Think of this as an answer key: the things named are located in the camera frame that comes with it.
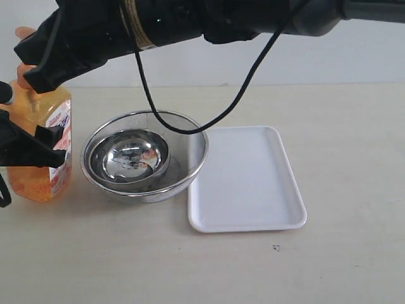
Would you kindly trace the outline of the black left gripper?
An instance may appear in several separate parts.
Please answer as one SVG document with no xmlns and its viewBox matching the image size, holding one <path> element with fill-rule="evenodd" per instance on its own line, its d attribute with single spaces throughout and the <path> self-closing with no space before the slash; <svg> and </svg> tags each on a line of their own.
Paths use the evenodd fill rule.
<svg viewBox="0 0 405 304">
<path fill-rule="evenodd" d="M 1 104 L 13 98 L 13 89 L 1 81 Z M 64 127 L 38 125 L 31 135 L 10 120 L 1 120 L 1 166 L 2 167 L 52 167 L 65 162 L 66 151 L 55 149 L 62 139 Z M 11 204 L 11 195 L 1 175 L 1 207 Z"/>
</svg>

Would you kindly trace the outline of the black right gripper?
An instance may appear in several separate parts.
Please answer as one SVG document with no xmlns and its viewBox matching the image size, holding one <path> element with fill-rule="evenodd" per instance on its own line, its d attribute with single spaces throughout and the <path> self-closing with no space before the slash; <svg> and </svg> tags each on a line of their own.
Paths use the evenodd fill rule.
<svg viewBox="0 0 405 304">
<path fill-rule="evenodd" d="M 106 61 L 132 54 L 137 47 L 123 14 L 123 1 L 58 1 L 58 9 L 14 48 L 27 65 L 23 78 L 38 94 L 93 71 Z M 57 15 L 61 21 L 56 22 Z M 79 57 L 89 62 L 60 62 L 58 32 Z"/>
</svg>

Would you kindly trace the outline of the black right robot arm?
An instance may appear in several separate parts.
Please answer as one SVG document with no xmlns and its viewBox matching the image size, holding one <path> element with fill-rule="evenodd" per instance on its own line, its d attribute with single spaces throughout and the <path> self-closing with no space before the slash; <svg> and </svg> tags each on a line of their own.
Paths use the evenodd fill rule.
<svg viewBox="0 0 405 304">
<path fill-rule="evenodd" d="M 403 23 L 403 1 L 58 1 L 14 48 L 39 93 L 137 51 L 203 37 L 212 44 L 262 33 L 319 37 L 342 20 Z"/>
</svg>

